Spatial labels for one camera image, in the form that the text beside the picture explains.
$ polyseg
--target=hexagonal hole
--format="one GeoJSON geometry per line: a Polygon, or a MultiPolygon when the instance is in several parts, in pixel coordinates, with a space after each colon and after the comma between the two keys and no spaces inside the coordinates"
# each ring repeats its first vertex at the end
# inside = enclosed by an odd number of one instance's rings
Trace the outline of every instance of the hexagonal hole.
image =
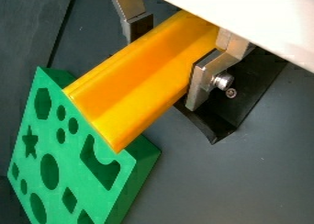
{"type": "Polygon", "coordinates": [[[35,110],[39,119],[47,119],[52,109],[52,99],[48,88],[39,88],[35,97],[35,110]]]}

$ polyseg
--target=screw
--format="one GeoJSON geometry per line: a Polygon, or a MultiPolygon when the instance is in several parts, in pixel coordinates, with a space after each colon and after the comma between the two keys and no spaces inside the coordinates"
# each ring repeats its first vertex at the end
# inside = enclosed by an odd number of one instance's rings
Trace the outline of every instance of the screw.
{"type": "Polygon", "coordinates": [[[233,80],[234,78],[229,73],[219,73],[214,80],[214,86],[222,91],[226,91],[231,86],[233,80]]]}
{"type": "Polygon", "coordinates": [[[237,90],[234,88],[230,88],[227,91],[226,91],[226,96],[229,98],[235,98],[237,96],[237,90]]]}

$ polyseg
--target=yellow block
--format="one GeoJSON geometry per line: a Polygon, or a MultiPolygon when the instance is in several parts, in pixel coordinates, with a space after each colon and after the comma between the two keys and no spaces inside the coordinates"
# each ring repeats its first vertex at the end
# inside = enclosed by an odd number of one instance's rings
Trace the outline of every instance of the yellow block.
{"type": "Polygon", "coordinates": [[[217,34],[217,26],[180,11],[64,89],[116,152],[187,92],[192,63],[217,34]]]}

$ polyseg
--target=green shape sorter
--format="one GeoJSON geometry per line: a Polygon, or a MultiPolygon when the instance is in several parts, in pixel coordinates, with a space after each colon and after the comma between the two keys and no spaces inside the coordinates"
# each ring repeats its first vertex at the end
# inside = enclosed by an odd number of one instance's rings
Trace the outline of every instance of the green shape sorter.
{"type": "Polygon", "coordinates": [[[112,151],[63,93],[74,81],[37,68],[8,180],[33,224],[120,223],[160,151],[144,136],[112,151]]]}

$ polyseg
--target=metal bracket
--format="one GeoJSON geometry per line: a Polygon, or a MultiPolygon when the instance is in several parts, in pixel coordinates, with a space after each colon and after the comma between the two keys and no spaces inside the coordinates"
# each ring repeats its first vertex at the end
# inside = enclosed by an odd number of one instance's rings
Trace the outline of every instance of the metal bracket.
{"type": "Polygon", "coordinates": [[[154,15],[146,13],[143,0],[112,0],[120,17],[127,43],[138,39],[154,27],[154,15]]]}
{"type": "Polygon", "coordinates": [[[254,50],[255,46],[239,36],[221,29],[217,37],[217,46],[223,49],[211,52],[195,63],[187,91],[186,107],[194,111],[207,100],[215,87],[226,91],[233,77],[225,72],[254,50]]]}

